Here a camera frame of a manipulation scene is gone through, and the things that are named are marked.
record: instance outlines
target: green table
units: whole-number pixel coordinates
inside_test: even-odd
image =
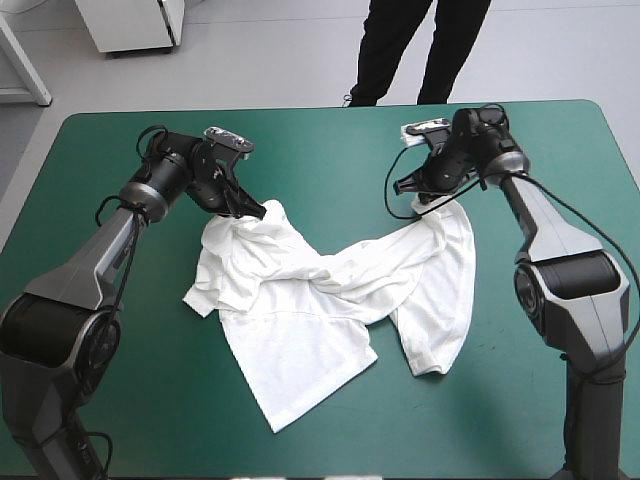
[[[606,121],[587,101],[505,104],[532,174],[579,205],[640,264],[640,196]],[[200,135],[219,125],[257,145],[237,169],[259,201],[277,198],[321,253],[403,225],[384,176],[403,124],[460,105],[102,113],[64,123],[0,256],[0,305],[65,261],[95,230],[100,200],[138,165],[146,126]],[[394,178],[419,165],[408,152]],[[394,199],[408,212],[408,195]],[[564,364],[517,304],[520,230],[502,194],[462,198],[476,235],[475,306],[451,372],[413,378],[389,320],[370,328],[377,363],[281,433],[271,433],[217,317],[181,302],[209,215],[184,196],[141,241],[125,293],[124,336],[84,424],[115,441],[114,476],[548,477],[563,461]],[[637,319],[635,291],[631,322]],[[628,359],[622,468],[640,475],[640,346]],[[100,439],[95,440],[101,448]],[[32,474],[0,424],[0,474]]]

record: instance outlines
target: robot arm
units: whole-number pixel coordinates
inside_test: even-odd
[[[147,224],[162,220],[184,191],[207,212],[262,218],[264,207],[233,174],[253,148],[216,127],[204,138],[163,127],[121,190],[121,208],[67,263],[31,281],[0,318],[3,416],[41,479],[106,480],[76,409],[90,400],[118,347],[116,275]]]
[[[545,343],[567,358],[566,463],[554,478],[623,479],[618,470],[624,331],[629,283],[593,236],[567,223],[527,181],[529,159],[497,105],[410,125],[431,147],[425,164],[397,181],[397,194],[428,203],[474,176],[499,187],[525,242],[516,255],[516,295]]]

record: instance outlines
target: black pants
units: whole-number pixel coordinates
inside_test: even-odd
[[[350,106],[375,105],[389,90],[400,58],[432,0],[371,0]],[[436,30],[418,104],[446,103],[491,0],[438,0]]]

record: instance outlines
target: white cloth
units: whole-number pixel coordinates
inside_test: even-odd
[[[469,328],[475,275],[473,233],[459,204],[325,256],[279,202],[264,206],[262,221],[209,222],[184,301],[203,317],[219,309],[274,432],[377,359],[366,325],[387,315],[414,375],[451,368]]]

